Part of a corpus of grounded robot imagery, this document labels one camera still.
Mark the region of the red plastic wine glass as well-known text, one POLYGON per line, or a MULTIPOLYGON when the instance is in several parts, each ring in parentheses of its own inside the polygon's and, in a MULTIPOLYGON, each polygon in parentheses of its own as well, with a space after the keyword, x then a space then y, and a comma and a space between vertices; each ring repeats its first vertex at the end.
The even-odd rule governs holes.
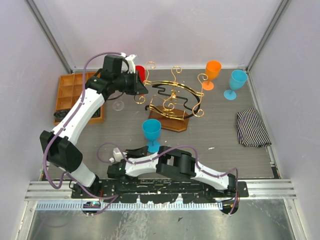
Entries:
POLYGON ((146 70, 142 65, 136 65, 135 70, 138 72, 141 82, 143 83, 146 78, 146 70))

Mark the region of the clear champagne glass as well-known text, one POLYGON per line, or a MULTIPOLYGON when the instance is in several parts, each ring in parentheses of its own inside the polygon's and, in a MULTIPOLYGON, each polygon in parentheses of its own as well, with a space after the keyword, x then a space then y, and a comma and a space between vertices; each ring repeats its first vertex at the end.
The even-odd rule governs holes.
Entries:
POLYGON ((123 101, 121 100, 117 100, 113 103, 112 105, 112 108, 115 110, 115 111, 122 111, 125 107, 125 104, 123 101))

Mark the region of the gold wire wine glass rack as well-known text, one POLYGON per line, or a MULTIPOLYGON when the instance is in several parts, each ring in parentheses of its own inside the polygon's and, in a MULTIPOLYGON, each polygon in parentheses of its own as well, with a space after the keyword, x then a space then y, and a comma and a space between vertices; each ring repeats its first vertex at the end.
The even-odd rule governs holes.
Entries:
POLYGON ((177 75, 183 71, 178 65, 173 66, 170 70, 173 80, 150 81, 150 71, 155 68, 156 63, 153 61, 147 62, 144 67, 146 77, 143 85, 157 89, 157 94, 153 95, 149 104, 144 107, 146 111, 150 111, 148 118, 158 120, 164 130, 176 133, 184 132, 188 128, 190 118, 201 118, 205 113, 201 109, 204 88, 202 87, 200 91, 197 91, 178 82, 177 75), (187 97, 178 95, 181 90, 188 92, 195 98, 196 104, 193 107, 187 106, 189 101, 187 97))

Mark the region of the wooden compartment tray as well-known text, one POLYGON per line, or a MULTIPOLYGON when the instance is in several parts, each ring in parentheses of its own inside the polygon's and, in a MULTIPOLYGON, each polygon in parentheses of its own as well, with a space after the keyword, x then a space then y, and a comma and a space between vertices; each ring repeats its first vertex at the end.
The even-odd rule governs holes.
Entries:
MULTIPOLYGON (((95 74, 94 71, 89 71, 85 75, 87 81, 95 74)), ((82 93, 83 74, 74 73, 68 75, 61 75, 59 79, 57 98, 55 104, 55 112, 60 110, 71 109, 82 93)), ((95 114, 97 117, 93 117, 89 120, 88 124, 101 124, 105 121, 105 105, 100 107, 97 111, 99 114, 95 114)), ((56 126, 61 120, 54 117, 53 124, 56 126)))

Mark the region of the orange plastic wine glass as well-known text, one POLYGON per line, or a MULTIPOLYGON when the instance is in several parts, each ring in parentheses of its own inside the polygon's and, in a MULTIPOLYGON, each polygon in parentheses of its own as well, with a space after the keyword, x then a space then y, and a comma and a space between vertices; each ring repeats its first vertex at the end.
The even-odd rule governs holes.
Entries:
POLYGON ((206 64, 205 74, 207 79, 202 82, 202 87, 206 91, 211 91, 214 88, 213 80, 216 79, 220 73, 222 65, 217 60, 211 60, 206 64))

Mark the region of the light blue wine glass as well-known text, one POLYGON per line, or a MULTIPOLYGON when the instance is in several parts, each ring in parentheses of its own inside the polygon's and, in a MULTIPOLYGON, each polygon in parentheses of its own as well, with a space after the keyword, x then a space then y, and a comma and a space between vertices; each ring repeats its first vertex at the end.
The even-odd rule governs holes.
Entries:
POLYGON ((233 101, 237 98, 236 91, 244 86, 248 80, 248 75, 245 71, 236 69, 231 73, 229 79, 230 89, 225 90, 223 95, 227 100, 233 101))

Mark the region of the striped black white cloth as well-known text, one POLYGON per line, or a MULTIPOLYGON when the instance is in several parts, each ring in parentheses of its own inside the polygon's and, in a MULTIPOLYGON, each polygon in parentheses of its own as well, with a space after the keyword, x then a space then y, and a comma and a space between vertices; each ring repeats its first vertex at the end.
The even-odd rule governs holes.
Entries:
POLYGON ((245 147, 266 148, 272 145, 264 121, 256 108, 236 114, 238 143, 245 147))

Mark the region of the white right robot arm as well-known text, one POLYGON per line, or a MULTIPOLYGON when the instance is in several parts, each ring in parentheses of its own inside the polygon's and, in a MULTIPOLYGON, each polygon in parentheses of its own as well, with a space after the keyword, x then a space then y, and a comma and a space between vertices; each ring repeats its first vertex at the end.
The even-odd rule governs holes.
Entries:
POLYGON ((188 151, 160 146, 157 152, 148 155, 148 149, 148 146, 125 151, 114 148, 114 163, 107 169, 108 178, 134 180, 143 174, 157 173, 179 182, 201 182, 225 197, 237 193, 238 179, 235 175, 203 165, 188 151))

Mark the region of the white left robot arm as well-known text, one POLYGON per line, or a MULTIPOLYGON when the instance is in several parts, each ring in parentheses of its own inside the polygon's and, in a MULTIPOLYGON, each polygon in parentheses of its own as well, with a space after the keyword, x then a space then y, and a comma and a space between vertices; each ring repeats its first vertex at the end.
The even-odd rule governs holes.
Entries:
POLYGON ((51 131, 44 130, 39 139, 43 150, 43 171, 54 189, 61 186, 49 177, 47 164, 55 165, 82 186, 88 198, 99 195, 99 177, 83 162, 83 154, 77 149, 78 138, 94 113, 115 92, 136 96, 147 94, 139 73, 136 71, 135 54, 103 52, 103 66, 93 76, 82 72, 82 93, 66 117, 51 131))

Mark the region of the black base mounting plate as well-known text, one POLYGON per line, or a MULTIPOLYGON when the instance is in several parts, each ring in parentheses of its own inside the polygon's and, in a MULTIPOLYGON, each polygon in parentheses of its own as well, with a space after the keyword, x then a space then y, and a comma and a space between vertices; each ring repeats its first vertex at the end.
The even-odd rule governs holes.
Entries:
POLYGON ((184 204, 215 203, 218 199, 232 199, 234 192, 216 190, 212 186, 196 180, 174 181, 171 179, 135 179, 119 181, 103 179, 100 181, 99 197, 113 197, 118 195, 115 203, 143 204, 174 203, 179 197, 184 204))

